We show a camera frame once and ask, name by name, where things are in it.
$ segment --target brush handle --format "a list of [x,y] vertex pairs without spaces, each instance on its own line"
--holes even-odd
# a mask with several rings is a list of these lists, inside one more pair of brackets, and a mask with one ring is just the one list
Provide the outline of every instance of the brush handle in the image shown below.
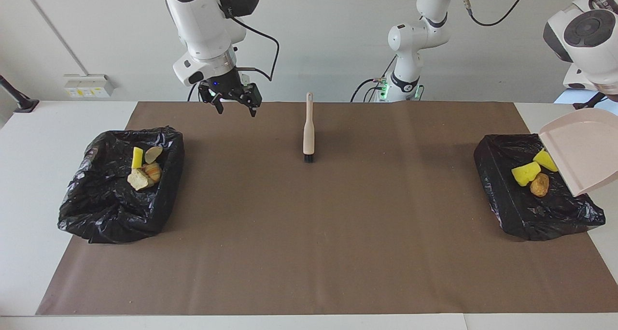
[[303,134],[303,154],[313,155],[315,152],[315,127],[313,126],[313,94],[307,93],[307,120]]

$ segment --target power outlet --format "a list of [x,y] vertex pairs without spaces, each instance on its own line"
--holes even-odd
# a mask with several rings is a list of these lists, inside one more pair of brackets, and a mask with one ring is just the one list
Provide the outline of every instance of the power outlet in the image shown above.
[[82,93],[84,98],[96,98],[95,93],[92,92],[92,85],[94,83],[94,81],[81,81],[81,83],[77,86],[77,89]]
[[106,75],[64,75],[69,81],[64,90],[71,98],[110,98],[114,86]]
[[79,90],[79,88],[77,88],[78,85],[79,85],[79,81],[69,81],[66,85],[64,85],[64,90],[69,95],[69,97],[71,98],[83,98],[84,97],[84,95]]

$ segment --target black cable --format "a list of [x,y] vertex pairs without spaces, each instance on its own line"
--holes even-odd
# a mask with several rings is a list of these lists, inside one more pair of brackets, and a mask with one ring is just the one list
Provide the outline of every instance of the black cable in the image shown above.
[[360,88],[362,88],[365,84],[368,84],[368,83],[371,83],[371,82],[373,82],[373,79],[366,79],[365,81],[362,81],[362,83],[360,85],[358,85],[358,87],[356,88],[354,93],[351,95],[350,103],[352,103],[354,101],[354,97],[356,97],[356,94],[358,93],[358,90],[360,90]]
[[[388,67],[386,67],[386,69],[384,70],[384,72],[382,73],[381,77],[384,77],[384,75],[386,75],[386,72],[388,72],[388,69],[391,68],[391,66],[393,65],[393,62],[395,62],[395,59],[397,58],[397,55],[393,56],[393,59],[391,59],[391,63],[388,64]],[[369,102],[371,102],[371,100],[373,99],[373,94],[377,91],[378,86],[380,86],[380,83],[376,84],[375,90],[373,92],[371,92],[371,97],[369,97]]]
[[187,97],[187,101],[191,101],[191,95],[193,94],[193,90],[195,90],[195,86],[197,86],[197,84],[199,83],[194,83],[193,87],[191,87],[191,90],[189,91],[189,95]]
[[583,108],[594,108],[595,105],[597,105],[598,103],[601,103],[602,101],[604,101],[606,99],[607,99],[607,96],[604,93],[597,92],[586,103],[573,103],[573,107],[576,110],[580,110],[580,109],[583,109]]
[[264,34],[264,33],[262,33],[261,31],[258,31],[258,30],[256,30],[256,29],[253,29],[253,28],[249,27],[248,25],[246,25],[246,24],[244,24],[244,23],[240,22],[239,20],[237,20],[235,17],[230,17],[230,19],[231,19],[231,20],[233,20],[234,22],[238,23],[239,25],[243,26],[244,28],[246,28],[246,29],[249,29],[249,30],[253,31],[253,33],[256,33],[257,35],[261,35],[262,37],[265,37],[265,38],[267,38],[267,39],[270,39],[270,40],[274,41],[274,43],[275,43],[275,44],[277,44],[277,52],[276,52],[276,53],[275,53],[275,55],[274,55],[274,61],[272,61],[272,69],[271,69],[271,74],[270,74],[270,76],[269,76],[269,75],[266,75],[266,73],[265,73],[265,72],[263,72],[263,71],[260,71],[260,70],[254,70],[254,71],[256,71],[256,72],[259,72],[259,73],[263,74],[265,77],[267,77],[267,79],[268,79],[269,81],[272,81],[272,75],[274,74],[274,67],[277,65],[277,59],[279,58],[280,44],[279,44],[278,40],[277,40],[277,39],[275,39],[275,38],[273,38],[273,37],[271,37],[270,35]]
[[508,9],[507,13],[504,14],[503,17],[501,17],[501,19],[497,20],[496,22],[493,23],[483,23],[480,22],[479,20],[476,19],[476,17],[474,17],[474,15],[472,15],[472,6],[470,6],[469,1],[468,3],[466,3],[466,0],[464,0],[464,4],[466,4],[466,9],[468,10],[468,14],[470,15],[470,18],[479,26],[483,26],[483,27],[493,27],[496,26],[497,24],[499,24],[500,22],[502,22],[504,19],[506,19],[506,17],[508,17],[508,15],[510,15],[510,13],[515,9],[515,7],[517,6],[517,4],[519,4],[520,0],[515,0],[513,6],[510,7],[510,9]]
[[369,90],[367,90],[367,92],[365,92],[365,96],[363,98],[363,103],[365,103],[367,101],[367,95],[369,94],[369,91],[373,90],[374,92],[371,93],[371,97],[369,97],[369,101],[371,101],[371,99],[373,99],[373,94],[375,93],[376,90],[379,90],[378,87],[370,87]]

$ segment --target potato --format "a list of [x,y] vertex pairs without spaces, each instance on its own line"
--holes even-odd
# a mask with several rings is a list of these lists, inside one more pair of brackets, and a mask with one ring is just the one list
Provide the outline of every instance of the potato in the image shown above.
[[163,152],[162,147],[153,146],[150,149],[148,149],[148,151],[146,151],[146,154],[144,154],[144,160],[148,164],[153,163],[154,161],[156,161],[156,158],[158,158],[162,152]]
[[549,176],[539,173],[530,184],[530,192],[536,197],[545,197],[549,191]]

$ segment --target pink dustpan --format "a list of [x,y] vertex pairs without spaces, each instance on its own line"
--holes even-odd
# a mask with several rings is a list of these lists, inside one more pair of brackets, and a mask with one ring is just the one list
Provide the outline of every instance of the pink dustpan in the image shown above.
[[545,125],[539,137],[574,196],[618,179],[618,116],[576,110]]

